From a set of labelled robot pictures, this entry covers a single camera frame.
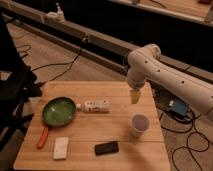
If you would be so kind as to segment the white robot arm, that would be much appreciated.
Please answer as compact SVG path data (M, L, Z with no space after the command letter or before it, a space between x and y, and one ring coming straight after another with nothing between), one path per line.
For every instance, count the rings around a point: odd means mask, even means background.
M131 51L128 85L139 91L147 80L158 83L213 122L213 85L161 63L160 56L156 44Z

